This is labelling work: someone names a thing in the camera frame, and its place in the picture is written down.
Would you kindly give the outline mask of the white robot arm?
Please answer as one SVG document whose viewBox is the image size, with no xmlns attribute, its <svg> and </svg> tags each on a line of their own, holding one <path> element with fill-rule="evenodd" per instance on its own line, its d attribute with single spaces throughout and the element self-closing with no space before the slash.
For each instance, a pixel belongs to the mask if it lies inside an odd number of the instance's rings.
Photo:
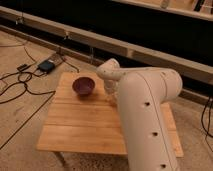
<svg viewBox="0 0 213 171">
<path fill-rule="evenodd" d="M 180 171 L 161 104 L 182 90 L 169 68 L 122 68 L 110 59 L 96 70 L 104 89 L 116 97 L 130 171 Z"/>
</svg>

